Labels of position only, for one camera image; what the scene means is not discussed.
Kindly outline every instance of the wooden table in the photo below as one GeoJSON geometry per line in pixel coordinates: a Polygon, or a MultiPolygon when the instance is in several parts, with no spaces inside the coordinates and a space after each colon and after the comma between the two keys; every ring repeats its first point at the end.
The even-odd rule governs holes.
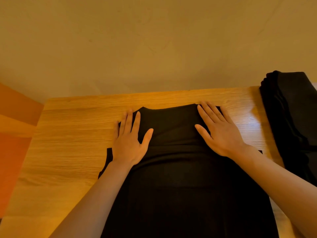
{"type": "MultiPolygon", "coordinates": [[[[132,107],[169,108],[200,100],[225,105],[246,143],[283,165],[259,87],[54,98],[47,101],[26,155],[0,237],[48,237],[96,182],[112,127],[132,107]]],[[[272,203],[280,238],[301,237],[272,203]]]]}

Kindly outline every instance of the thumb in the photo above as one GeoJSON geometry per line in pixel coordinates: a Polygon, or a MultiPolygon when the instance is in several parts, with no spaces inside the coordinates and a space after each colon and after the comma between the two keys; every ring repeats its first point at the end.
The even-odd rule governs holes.
{"type": "Polygon", "coordinates": [[[212,137],[208,134],[207,130],[199,124],[195,124],[195,128],[197,129],[198,133],[203,137],[206,144],[210,147],[212,137]]]}
{"type": "Polygon", "coordinates": [[[144,135],[141,148],[145,151],[144,154],[147,152],[147,148],[149,147],[150,140],[152,138],[154,129],[150,128],[144,135]]]}

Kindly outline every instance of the folded black clothing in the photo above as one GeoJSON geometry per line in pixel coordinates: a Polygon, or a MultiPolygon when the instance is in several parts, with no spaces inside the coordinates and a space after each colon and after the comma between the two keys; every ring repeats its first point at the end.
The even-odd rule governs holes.
{"type": "Polygon", "coordinates": [[[260,93],[285,168],[317,185],[317,91],[303,72],[268,73],[260,93]]]}
{"type": "MultiPolygon", "coordinates": [[[[278,237],[268,195],[196,131],[195,124],[207,129],[196,104],[139,111],[139,141],[149,128],[153,136],[123,183],[101,237],[278,237]]],[[[108,148],[99,176],[112,158],[108,148]]]]}

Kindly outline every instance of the hand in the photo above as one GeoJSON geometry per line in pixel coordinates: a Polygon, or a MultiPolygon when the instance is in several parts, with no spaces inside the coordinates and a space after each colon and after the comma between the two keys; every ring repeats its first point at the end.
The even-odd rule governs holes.
{"type": "Polygon", "coordinates": [[[113,161],[120,164],[133,165],[140,162],[149,146],[149,142],[152,138],[153,129],[150,128],[142,141],[142,144],[138,142],[138,132],[140,127],[141,114],[137,112],[133,128],[132,126],[132,110],[125,112],[122,117],[121,126],[119,129],[118,122],[114,124],[113,132],[113,146],[112,154],[113,161]]]}
{"type": "Polygon", "coordinates": [[[231,159],[243,152],[248,146],[244,143],[239,129],[233,123],[226,108],[221,107],[222,115],[215,105],[209,102],[201,102],[198,105],[198,112],[207,125],[210,135],[201,125],[196,124],[195,128],[204,138],[206,144],[217,154],[227,156],[231,159]]]}

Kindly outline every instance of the finger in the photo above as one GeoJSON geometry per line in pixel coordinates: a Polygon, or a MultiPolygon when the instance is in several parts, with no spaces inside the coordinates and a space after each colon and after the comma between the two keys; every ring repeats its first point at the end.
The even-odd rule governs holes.
{"type": "Polygon", "coordinates": [[[220,122],[220,119],[217,117],[217,115],[215,115],[215,113],[211,110],[211,108],[209,108],[209,106],[207,105],[205,101],[201,102],[201,106],[204,108],[204,111],[206,112],[206,114],[208,114],[208,116],[212,119],[214,123],[220,122]]]}
{"type": "Polygon", "coordinates": [[[224,114],[224,118],[226,119],[226,121],[228,123],[234,124],[234,122],[232,121],[231,117],[229,116],[227,108],[224,107],[224,106],[221,106],[220,109],[221,109],[221,112],[224,114]]]}
{"type": "Polygon", "coordinates": [[[121,125],[120,125],[119,136],[124,133],[125,122],[126,122],[126,116],[127,116],[127,112],[124,112],[123,115],[122,115],[122,120],[121,120],[121,125]]]}
{"type": "Polygon", "coordinates": [[[203,137],[203,139],[205,140],[206,144],[207,144],[208,146],[210,146],[211,143],[212,143],[212,141],[213,141],[213,139],[212,139],[212,137],[208,134],[207,130],[206,130],[203,126],[201,126],[201,125],[199,125],[199,124],[196,124],[196,125],[195,125],[195,128],[197,129],[198,133],[203,137]]]}
{"type": "Polygon", "coordinates": [[[207,102],[207,105],[209,106],[209,108],[211,108],[211,110],[214,112],[214,114],[219,118],[220,121],[225,122],[226,119],[222,116],[222,114],[220,113],[220,111],[218,110],[218,108],[211,102],[207,102]]]}
{"type": "Polygon", "coordinates": [[[113,142],[117,140],[119,136],[119,126],[118,126],[118,121],[114,122],[113,125],[113,142]]]}
{"type": "Polygon", "coordinates": [[[132,109],[129,109],[128,117],[126,118],[126,123],[125,123],[125,128],[124,128],[125,134],[131,133],[132,118],[133,118],[133,111],[132,111],[132,109]]]}
{"type": "Polygon", "coordinates": [[[133,127],[132,127],[132,133],[138,135],[139,132],[139,128],[140,128],[140,120],[141,120],[141,114],[138,111],[136,116],[135,116],[135,120],[133,122],[133,127]]]}
{"type": "Polygon", "coordinates": [[[200,117],[203,119],[203,121],[207,125],[209,131],[212,130],[215,123],[208,116],[208,114],[206,114],[206,112],[204,111],[204,109],[200,105],[197,105],[197,109],[198,109],[200,117]]]}
{"type": "Polygon", "coordinates": [[[143,149],[144,151],[144,155],[147,151],[147,148],[149,147],[149,143],[150,143],[150,140],[152,138],[152,134],[153,134],[153,129],[150,128],[146,133],[145,133],[145,136],[142,140],[142,144],[141,144],[141,148],[143,149]]]}

